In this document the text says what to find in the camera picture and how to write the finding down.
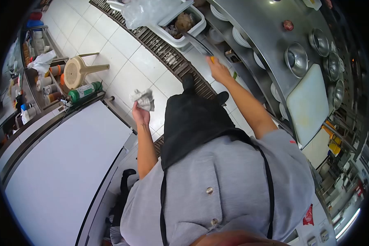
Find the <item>stack of plates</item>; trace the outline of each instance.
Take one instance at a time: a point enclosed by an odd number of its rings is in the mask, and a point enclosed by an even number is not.
[[[222,15],[219,11],[217,11],[217,9],[215,7],[213,7],[213,5],[211,5],[211,11],[212,14],[219,20],[222,21],[228,21],[228,19],[226,17],[224,17],[224,15]]]
[[[276,101],[282,102],[274,83],[271,84],[271,92],[272,92],[273,97],[276,99]]]
[[[235,27],[232,28],[232,35],[234,36],[234,39],[238,44],[246,48],[251,48],[249,43],[242,37],[240,32]]]
[[[262,64],[256,52],[253,52],[253,55],[254,55],[254,60],[256,60],[257,65],[260,66],[260,68],[265,69],[265,66]]]
[[[280,113],[282,114],[283,119],[288,120],[287,112],[282,103],[279,104]]]

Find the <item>stainless steel bowl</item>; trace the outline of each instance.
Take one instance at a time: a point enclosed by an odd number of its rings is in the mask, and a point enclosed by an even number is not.
[[[340,73],[339,56],[335,52],[330,52],[329,56],[324,58],[323,67],[332,81],[337,81]]]
[[[343,81],[338,80],[328,86],[328,101],[336,110],[342,104],[344,97],[344,84]]]
[[[329,55],[329,41],[321,29],[314,28],[309,33],[309,43],[320,56],[327,57]]]
[[[295,77],[301,79],[308,69],[308,59],[305,49],[297,42],[290,44],[284,52],[285,62]]]

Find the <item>beige plastic stool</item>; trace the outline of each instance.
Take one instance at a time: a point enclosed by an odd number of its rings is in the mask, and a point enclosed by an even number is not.
[[[64,82],[70,90],[81,86],[86,75],[109,69],[109,64],[97,66],[85,65],[82,57],[98,54],[99,52],[74,56],[67,62],[66,66],[64,67]]]

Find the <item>button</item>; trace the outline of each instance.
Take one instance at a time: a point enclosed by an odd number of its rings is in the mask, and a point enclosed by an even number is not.
[[[208,187],[207,188],[207,194],[210,195],[210,194],[212,194],[212,192],[213,192],[213,188],[212,187]]]
[[[219,221],[217,219],[212,219],[211,220],[211,224],[214,226],[218,223]]]

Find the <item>hand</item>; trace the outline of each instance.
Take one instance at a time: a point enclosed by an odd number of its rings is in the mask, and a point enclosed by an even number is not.
[[[232,78],[228,68],[219,62],[217,57],[214,57],[214,63],[210,56],[206,57],[207,63],[211,68],[212,77],[224,85],[224,83],[230,81]]]
[[[135,101],[133,105],[133,117],[137,125],[149,126],[150,113],[146,110],[138,108],[137,101]]]

